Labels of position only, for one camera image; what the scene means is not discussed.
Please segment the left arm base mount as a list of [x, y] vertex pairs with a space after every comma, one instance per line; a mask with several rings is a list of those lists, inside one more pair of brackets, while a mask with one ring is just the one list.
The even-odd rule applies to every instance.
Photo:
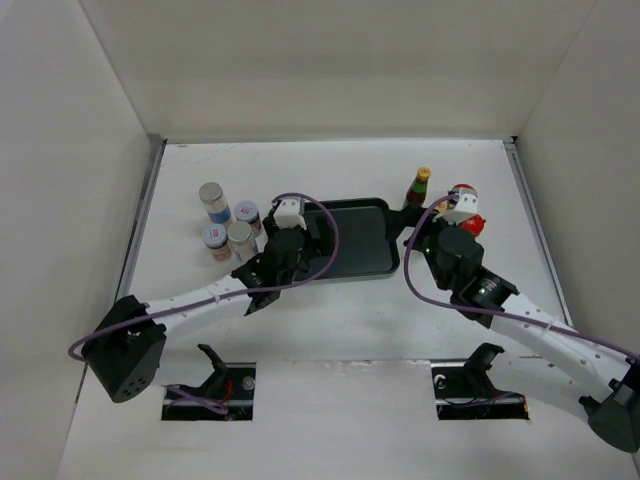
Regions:
[[165, 391], [163, 421], [251, 421], [257, 368], [255, 363], [226, 363], [209, 345], [198, 349], [208, 358], [211, 374], [196, 386], [176, 384]]

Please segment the chili jar red lid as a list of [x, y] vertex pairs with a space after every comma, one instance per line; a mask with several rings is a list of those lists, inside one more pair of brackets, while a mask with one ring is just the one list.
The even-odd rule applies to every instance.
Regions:
[[448, 200], [449, 208], [452, 209], [465, 195], [471, 195], [473, 198], [477, 198], [477, 190], [466, 183], [458, 183], [454, 185], [449, 191], [448, 195], [451, 199]]
[[459, 224], [461, 228], [470, 232], [474, 237], [478, 237], [484, 230], [486, 220], [479, 214], [476, 214]]

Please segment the sauce bottle yellow cap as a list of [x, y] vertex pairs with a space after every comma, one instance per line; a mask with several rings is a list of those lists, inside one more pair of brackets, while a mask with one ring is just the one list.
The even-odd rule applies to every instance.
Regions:
[[405, 194], [403, 207], [423, 206], [427, 196], [428, 182], [430, 177], [431, 170], [428, 167], [420, 167], [417, 170], [416, 176]]

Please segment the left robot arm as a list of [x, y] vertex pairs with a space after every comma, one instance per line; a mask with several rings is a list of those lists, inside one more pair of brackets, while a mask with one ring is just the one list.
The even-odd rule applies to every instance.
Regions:
[[265, 222], [263, 250], [229, 275], [178, 297], [143, 303], [133, 295], [117, 300], [98, 328], [71, 346], [114, 403], [135, 398], [150, 386], [172, 336], [204, 328], [208, 315], [248, 316], [279, 299], [284, 290], [305, 285], [322, 271], [311, 263], [323, 259], [323, 269], [335, 260], [340, 245], [338, 226], [330, 214], [303, 218], [293, 225], [285, 216]]

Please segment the tall peppercorn jar blue label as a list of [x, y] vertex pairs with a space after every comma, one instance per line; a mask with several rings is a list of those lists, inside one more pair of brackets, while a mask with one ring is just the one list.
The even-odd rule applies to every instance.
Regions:
[[212, 223], [227, 228], [234, 222], [233, 213], [224, 195], [222, 187], [215, 182], [207, 182], [199, 188], [199, 198]]

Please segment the small spice jar white lid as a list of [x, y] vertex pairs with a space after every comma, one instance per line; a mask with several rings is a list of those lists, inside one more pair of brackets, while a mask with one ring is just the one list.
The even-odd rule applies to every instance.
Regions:
[[234, 215], [237, 221], [248, 223], [255, 237], [262, 233], [262, 221], [258, 206], [249, 200], [241, 201], [234, 207]]

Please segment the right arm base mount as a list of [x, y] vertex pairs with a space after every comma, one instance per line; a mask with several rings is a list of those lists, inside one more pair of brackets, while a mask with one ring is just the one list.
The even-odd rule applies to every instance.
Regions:
[[504, 349], [481, 344], [467, 359], [431, 363], [436, 414], [441, 421], [529, 420], [523, 395], [496, 389], [488, 372]]

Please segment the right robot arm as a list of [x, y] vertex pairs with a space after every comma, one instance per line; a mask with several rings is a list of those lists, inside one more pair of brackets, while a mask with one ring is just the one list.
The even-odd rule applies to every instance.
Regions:
[[463, 367], [466, 388], [482, 402], [495, 391], [531, 396], [582, 420], [615, 449], [638, 452], [638, 354], [564, 325], [485, 268], [484, 249], [456, 219], [457, 212], [406, 206], [389, 216], [387, 236], [396, 239], [412, 228], [406, 251], [421, 253], [436, 286], [450, 295], [440, 301], [422, 294], [405, 265], [404, 279], [416, 298], [532, 352], [519, 359], [500, 345], [480, 345]]

